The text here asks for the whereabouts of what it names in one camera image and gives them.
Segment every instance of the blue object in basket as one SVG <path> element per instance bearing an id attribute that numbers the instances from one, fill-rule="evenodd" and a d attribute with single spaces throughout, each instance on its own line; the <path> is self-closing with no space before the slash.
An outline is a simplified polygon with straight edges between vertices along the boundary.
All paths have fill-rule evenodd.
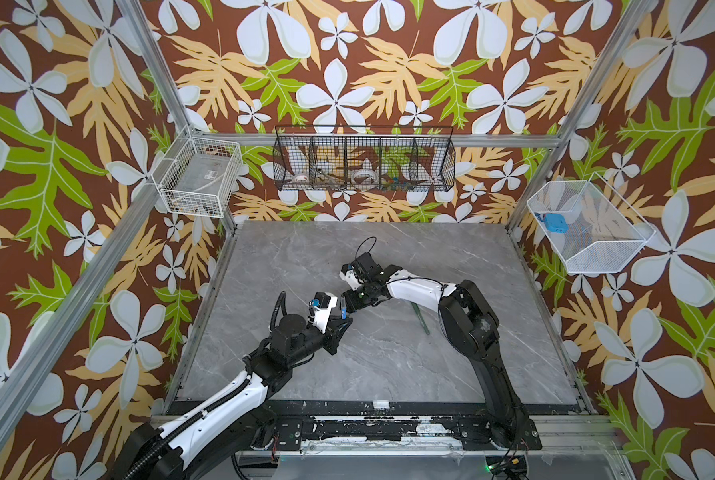
<path id="1" fill-rule="evenodd" d="M 546 225 L 547 230 L 554 232 L 556 234 L 564 234 L 568 231 L 568 224 L 565 222 L 565 218 L 560 214 L 547 214 L 543 218 L 544 225 Z"/>

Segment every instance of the white mesh basket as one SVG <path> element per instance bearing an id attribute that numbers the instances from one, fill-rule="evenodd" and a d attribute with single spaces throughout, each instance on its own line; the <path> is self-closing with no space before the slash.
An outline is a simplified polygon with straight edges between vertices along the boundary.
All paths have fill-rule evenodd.
<path id="1" fill-rule="evenodd" d="M 547 182 L 528 200 L 535 216 L 560 214 L 568 224 L 568 231 L 561 234 L 548 231 L 537 220 L 569 274 L 621 272 L 655 234 L 618 191 L 607 185 L 617 208 L 593 180 L 602 178 Z M 633 225 L 621 210 L 641 223 Z"/>
<path id="2" fill-rule="evenodd" d="M 175 154 L 169 149 L 164 160 L 172 164 L 158 191 L 169 212 L 218 218 L 224 215 L 243 163 L 237 143 L 195 136 Z"/>

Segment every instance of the floral wallpaper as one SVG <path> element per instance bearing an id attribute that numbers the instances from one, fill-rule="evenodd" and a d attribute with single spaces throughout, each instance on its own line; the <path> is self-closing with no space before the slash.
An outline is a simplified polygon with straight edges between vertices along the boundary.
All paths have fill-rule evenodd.
<path id="1" fill-rule="evenodd" d="M 639 478 L 712 480 L 715 0 L 660 2 L 640 24 L 553 175 L 593 174 L 657 229 L 624 271 L 567 275 L 531 216 L 515 238 Z"/>
<path id="2" fill-rule="evenodd" d="M 173 128 L 113 0 L 0 2 L 0 387 L 151 178 Z M 159 408 L 222 246 L 156 206 L 0 453 L 96 480 Z"/>
<path id="3" fill-rule="evenodd" d="M 461 134 L 554 134 L 626 4 L 158 0 L 142 7 L 199 130 L 446 125 Z M 459 149 L 448 192 L 299 194 L 277 192 L 271 149 L 245 151 L 247 171 L 231 201 L 241 220 L 491 223 L 509 216 L 544 152 Z M 428 176 L 430 185 L 439 182 Z"/>

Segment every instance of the black and white robotic arm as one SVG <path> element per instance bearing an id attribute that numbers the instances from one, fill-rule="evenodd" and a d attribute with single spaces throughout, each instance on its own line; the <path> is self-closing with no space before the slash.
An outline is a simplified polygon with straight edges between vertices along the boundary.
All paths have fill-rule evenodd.
<path id="1" fill-rule="evenodd" d="M 244 357 L 246 368 L 228 386 L 160 428 L 137 428 L 116 459 L 114 480 L 181 480 L 218 454 L 232 456 L 251 445 L 264 447 L 272 437 L 274 417 L 262 408 L 292 378 L 293 370 L 324 349 L 334 355 L 352 324 L 348 315 L 398 298 L 438 312 L 450 344 L 473 365 L 490 411 L 494 443 L 513 448 L 528 422 L 499 352 L 499 322 L 477 286 L 469 280 L 441 283 L 411 274 L 400 266 L 378 265 L 370 253 L 345 264 L 340 277 L 350 289 L 340 296 L 316 293 L 305 320 L 286 312 L 281 293 L 270 320 L 270 333 Z M 282 318 L 277 321 L 278 313 Z"/>

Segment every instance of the wire basket compartment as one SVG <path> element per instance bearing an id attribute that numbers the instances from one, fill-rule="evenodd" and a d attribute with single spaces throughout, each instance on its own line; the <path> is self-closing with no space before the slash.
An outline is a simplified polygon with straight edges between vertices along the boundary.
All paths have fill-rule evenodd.
<path id="1" fill-rule="evenodd" d="M 195 136 L 173 144 L 158 191 L 171 213 L 221 218 L 229 203 L 243 160 L 240 146 L 231 141 Z"/>
<path id="2" fill-rule="evenodd" d="M 276 133 L 278 190 L 453 187 L 456 150 L 449 135 Z"/>
<path id="3" fill-rule="evenodd" d="M 593 179 L 547 182 L 528 200 L 529 210 L 569 274 L 621 272 L 655 233 L 653 226 L 609 186 L 619 200 L 616 203 L 628 206 L 642 222 L 633 225 Z M 548 228 L 547 214 L 561 215 L 567 231 Z"/>

